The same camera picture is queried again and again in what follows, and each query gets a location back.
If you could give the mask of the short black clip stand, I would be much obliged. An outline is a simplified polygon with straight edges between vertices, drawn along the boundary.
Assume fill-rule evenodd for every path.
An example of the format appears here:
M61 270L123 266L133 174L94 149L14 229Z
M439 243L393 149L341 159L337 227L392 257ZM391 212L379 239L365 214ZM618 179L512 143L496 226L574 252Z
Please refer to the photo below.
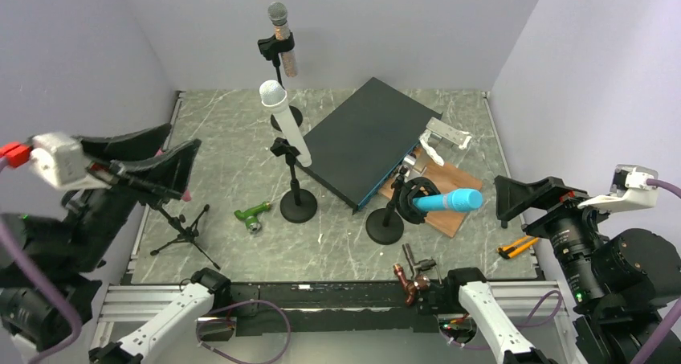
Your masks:
M296 177L296 158L300 152L282 137L274 140L270 151L276 157L285 156L285 162L290 170L290 190L279 202L281 215L290 223L307 222L314 217L318 205L316 197L310 191L302 189Z

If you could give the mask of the glitter copper microphone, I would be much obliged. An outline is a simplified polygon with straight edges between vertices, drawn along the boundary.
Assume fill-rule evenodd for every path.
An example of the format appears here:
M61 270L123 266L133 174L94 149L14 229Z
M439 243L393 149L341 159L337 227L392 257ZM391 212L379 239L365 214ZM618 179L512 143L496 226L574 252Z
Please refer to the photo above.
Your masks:
M287 23L287 7L282 2L273 2L267 8L267 12L268 17L275 28L276 39L287 43L286 48L290 47L290 50L283 51L279 54L284 73L289 78L296 77L298 75L298 67L295 52L292 49L294 46L294 43L291 40L292 33Z

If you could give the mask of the blue toy microphone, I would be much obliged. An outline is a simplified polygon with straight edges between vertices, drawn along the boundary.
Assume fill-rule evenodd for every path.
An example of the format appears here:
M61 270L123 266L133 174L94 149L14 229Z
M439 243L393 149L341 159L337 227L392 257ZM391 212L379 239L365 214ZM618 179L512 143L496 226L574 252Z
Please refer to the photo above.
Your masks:
M428 195L413 199L420 211L455 211L467 213L483 205L483 195L475 189L460 188L446 194Z

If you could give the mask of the white microphone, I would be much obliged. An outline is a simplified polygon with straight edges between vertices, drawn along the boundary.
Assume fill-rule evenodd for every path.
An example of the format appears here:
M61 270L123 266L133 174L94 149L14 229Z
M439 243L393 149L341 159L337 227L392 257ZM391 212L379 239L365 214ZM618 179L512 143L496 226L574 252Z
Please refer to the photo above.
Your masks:
M309 167L312 156L290 109L287 91L278 81L267 80L260 85L259 95L263 107L274 116L288 143L299 151L298 162Z

